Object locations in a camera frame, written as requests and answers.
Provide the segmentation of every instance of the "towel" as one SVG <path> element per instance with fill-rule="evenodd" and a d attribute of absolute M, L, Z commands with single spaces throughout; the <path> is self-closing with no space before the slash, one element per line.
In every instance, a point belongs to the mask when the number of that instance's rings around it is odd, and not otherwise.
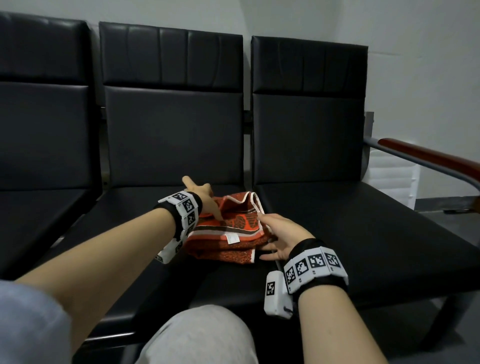
<path fill-rule="evenodd" d="M 255 261 L 255 248 L 272 237 L 270 228 L 259 222 L 262 204 L 255 192 L 241 192 L 214 197 L 224 221 L 211 214 L 201 214 L 184 249 L 197 259 L 250 264 Z"/>

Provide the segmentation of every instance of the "light blue shirt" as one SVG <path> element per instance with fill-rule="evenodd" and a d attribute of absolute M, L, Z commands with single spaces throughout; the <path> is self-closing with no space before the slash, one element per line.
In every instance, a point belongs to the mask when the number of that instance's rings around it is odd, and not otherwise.
<path fill-rule="evenodd" d="M 49 295 L 0 280 L 0 364 L 68 364 L 71 319 Z"/>

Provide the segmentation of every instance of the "person's left hand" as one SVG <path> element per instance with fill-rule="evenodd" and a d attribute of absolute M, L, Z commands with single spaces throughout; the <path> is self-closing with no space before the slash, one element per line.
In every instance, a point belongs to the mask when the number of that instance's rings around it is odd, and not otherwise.
<path fill-rule="evenodd" d="M 185 185 L 185 191 L 196 193 L 203 202 L 202 213 L 212 214 L 218 221 L 223 221 L 222 214 L 218 205 L 213 200 L 213 191 L 209 183 L 205 183 L 203 186 L 197 186 L 189 176 L 184 176 L 182 179 Z"/>

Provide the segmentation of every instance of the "baseboard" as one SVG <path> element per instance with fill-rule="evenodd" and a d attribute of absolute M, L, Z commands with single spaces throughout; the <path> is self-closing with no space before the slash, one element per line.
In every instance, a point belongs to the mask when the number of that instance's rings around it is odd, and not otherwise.
<path fill-rule="evenodd" d="M 463 210 L 471 208 L 478 196 L 418 198 L 415 211 Z"/>

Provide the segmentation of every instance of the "person's leg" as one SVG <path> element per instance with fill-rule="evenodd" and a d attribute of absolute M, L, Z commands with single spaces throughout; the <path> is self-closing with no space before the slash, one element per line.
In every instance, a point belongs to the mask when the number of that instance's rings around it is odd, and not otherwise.
<path fill-rule="evenodd" d="M 137 364 L 258 364 L 247 325 L 226 308 L 201 306 L 173 316 L 144 346 Z"/>

